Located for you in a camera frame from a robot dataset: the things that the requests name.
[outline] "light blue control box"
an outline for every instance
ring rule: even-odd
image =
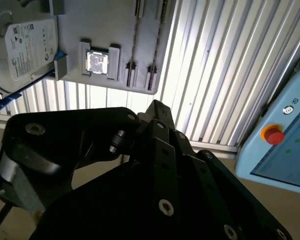
[[[272,125],[284,134],[277,145],[262,138]],[[244,143],[235,171],[238,177],[300,193],[300,70]]]

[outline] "hard drive label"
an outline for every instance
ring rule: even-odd
[[[5,35],[11,77],[18,81],[51,63],[58,50],[54,19],[12,24]]]

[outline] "yellow ring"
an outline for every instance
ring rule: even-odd
[[[266,131],[269,130],[269,129],[272,129],[272,128],[276,128],[276,129],[279,129],[281,132],[282,132],[282,126],[279,125],[279,124],[268,124],[266,125],[265,127],[262,128],[261,132],[260,132],[260,136],[262,138],[262,140],[264,141],[267,141],[266,138],[265,138],[265,134],[266,134]]]

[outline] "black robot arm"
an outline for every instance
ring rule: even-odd
[[[73,172],[129,156],[72,189]],[[123,107],[13,116],[0,149],[0,199],[38,220],[31,240],[291,240],[208,150],[195,153],[171,110]]]

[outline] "blue bracket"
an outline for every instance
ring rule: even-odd
[[[65,54],[62,51],[57,51],[57,53],[54,56],[54,60],[57,60],[57,59],[62,58],[64,56],[65,56]],[[18,91],[16,91],[16,92],[10,94],[9,96],[6,96],[5,98],[1,99],[0,100],[0,110],[5,108],[13,100],[18,99],[19,97],[21,97],[22,96],[21,92],[23,92],[24,90],[30,88],[31,86],[33,86],[37,82],[39,82],[42,79],[44,79],[46,77],[49,77],[49,76],[55,76],[55,70],[47,72],[46,74],[44,74],[41,77],[39,77],[38,79],[34,80],[33,82],[31,82],[27,86],[24,86],[23,88],[19,89]]]

